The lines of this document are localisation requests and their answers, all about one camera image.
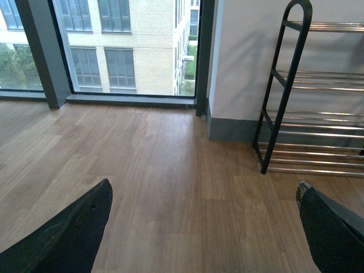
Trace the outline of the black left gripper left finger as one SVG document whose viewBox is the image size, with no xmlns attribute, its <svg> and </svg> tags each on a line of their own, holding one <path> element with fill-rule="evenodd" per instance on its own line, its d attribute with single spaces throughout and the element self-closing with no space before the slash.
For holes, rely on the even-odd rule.
<svg viewBox="0 0 364 273">
<path fill-rule="evenodd" d="M 109 220 L 113 190 L 103 179 L 1 253 L 1 272 L 91 272 Z"/>
</svg>

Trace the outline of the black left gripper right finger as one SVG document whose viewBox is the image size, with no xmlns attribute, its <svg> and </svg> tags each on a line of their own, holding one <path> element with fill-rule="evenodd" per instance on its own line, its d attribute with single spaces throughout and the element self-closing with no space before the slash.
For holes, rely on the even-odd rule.
<svg viewBox="0 0 364 273">
<path fill-rule="evenodd" d="M 305 181 L 296 202 L 312 259 L 321 272 L 363 272 L 363 218 Z"/>
</svg>

